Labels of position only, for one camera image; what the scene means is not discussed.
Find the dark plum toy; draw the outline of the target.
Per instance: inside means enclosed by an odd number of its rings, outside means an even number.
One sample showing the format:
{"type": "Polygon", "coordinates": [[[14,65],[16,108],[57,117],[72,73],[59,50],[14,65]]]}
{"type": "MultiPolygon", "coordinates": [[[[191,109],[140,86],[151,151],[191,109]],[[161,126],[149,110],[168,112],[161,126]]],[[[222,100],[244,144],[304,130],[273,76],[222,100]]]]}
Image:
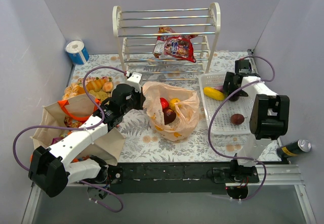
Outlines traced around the dark plum toy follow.
{"type": "Polygon", "coordinates": [[[244,123],[246,117],[244,117],[242,114],[233,114],[230,118],[230,122],[233,125],[241,125],[244,123]]]}

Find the red apple toy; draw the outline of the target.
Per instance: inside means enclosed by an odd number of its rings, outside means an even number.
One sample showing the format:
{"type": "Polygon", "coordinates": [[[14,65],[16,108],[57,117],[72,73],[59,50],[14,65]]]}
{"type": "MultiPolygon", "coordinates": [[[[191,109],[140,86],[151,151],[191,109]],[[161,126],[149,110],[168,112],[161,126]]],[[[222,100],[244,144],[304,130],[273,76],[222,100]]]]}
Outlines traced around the red apple toy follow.
{"type": "Polygon", "coordinates": [[[163,110],[169,107],[169,102],[165,98],[160,98],[160,104],[163,110]]]}

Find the yellow lemon toy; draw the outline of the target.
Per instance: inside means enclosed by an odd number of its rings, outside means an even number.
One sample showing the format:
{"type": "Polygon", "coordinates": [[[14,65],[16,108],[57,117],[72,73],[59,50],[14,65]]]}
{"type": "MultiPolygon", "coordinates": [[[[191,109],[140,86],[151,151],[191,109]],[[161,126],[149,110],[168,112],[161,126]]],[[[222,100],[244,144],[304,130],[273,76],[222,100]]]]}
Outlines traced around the yellow lemon toy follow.
{"type": "Polygon", "coordinates": [[[173,98],[169,101],[169,108],[175,111],[175,106],[177,103],[181,102],[178,98],[173,98]]]}

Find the dark red beet toy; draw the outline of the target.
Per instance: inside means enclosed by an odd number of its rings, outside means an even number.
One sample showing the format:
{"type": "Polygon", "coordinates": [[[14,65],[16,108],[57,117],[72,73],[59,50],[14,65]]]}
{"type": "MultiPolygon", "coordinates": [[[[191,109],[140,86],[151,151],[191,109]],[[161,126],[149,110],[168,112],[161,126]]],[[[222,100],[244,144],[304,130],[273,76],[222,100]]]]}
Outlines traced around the dark red beet toy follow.
{"type": "Polygon", "coordinates": [[[177,117],[176,112],[173,111],[170,108],[164,109],[163,114],[164,114],[164,123],[165,123],[165,125],[172,123],[177,117]]]}

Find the peach plastic grocery bag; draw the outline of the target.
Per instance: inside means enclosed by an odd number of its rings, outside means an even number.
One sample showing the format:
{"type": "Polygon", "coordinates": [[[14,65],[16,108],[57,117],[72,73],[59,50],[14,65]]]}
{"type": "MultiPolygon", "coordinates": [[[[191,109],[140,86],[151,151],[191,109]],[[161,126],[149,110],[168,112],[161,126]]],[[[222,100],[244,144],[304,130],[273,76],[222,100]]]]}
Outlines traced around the peach plastic grocery bag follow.
{"type": "Polygon", "coordinates": [[[199,122],[200,101],[196,91],[149,81],[142,92],[143,108],[152,129],[170,141],[191,135],[199,122]]]}

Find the canvas tote bag orange handles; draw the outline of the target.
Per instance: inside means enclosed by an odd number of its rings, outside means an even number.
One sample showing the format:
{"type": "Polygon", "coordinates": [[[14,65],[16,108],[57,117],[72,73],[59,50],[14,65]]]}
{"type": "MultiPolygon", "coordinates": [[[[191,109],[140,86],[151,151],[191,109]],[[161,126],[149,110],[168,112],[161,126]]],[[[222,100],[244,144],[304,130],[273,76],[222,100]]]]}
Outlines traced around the canvas tote bag orange handles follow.
{"type": "MultiPolygon", "coordinates": [[[[72,125],[76,125],[76,117],[89,118],[97,109],[91,101],[94,98],[94,96],[88,97],[86,94],[82,94],[43,107],[41,125],[68,127],[65,124],[67,119],[70,120],[72,125]]],[[[38,128],[31,139],[35,149],[39,146],[47,148],[54,143],[53,139],[62,140],[70,133],[69,130],[38,128]]],[[[74,162],[97,156],[105,160],[109,165],[116,166],[125,140],[125,137],[114,128],[78,154],[74,162]]]]}

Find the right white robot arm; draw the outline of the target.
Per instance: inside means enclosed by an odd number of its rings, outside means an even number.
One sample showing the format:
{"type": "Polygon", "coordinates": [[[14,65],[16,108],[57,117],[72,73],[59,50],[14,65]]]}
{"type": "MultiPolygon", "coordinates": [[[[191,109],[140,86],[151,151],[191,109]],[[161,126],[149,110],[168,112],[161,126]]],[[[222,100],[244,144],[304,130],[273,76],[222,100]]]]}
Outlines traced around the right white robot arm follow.
{"type": "Polygon", "coordinates": [[[228,174],[238,180],[257,175],[256,160],[274,140],[288,131],[290,99],[278,95],[252,72],[249,60],[235,61],[235,72],[227,72],[223,91],[230,101],[248,97],[254,101],[250,121],[250,137],[243,148],[230,161],[228,174]]]}

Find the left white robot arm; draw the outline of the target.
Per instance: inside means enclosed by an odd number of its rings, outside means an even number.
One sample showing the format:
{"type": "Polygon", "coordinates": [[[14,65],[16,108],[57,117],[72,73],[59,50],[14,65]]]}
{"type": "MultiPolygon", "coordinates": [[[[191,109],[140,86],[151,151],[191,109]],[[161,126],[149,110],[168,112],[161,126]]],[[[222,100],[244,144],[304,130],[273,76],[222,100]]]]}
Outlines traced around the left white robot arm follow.
{"type": "Polygon", "coordinates": [[[36,148],[28,177],[49,197],[60,194],[69,183],[83,180],[104,183],[108,176],[108,164],[104,160],[96,156],[79,162],[73,159],[114,129],[129,111],[143,108],[145,97],[141,89],[137,82],[117,85],[109,103],[102,104],[80,128],[48,148],[36,148]]]}

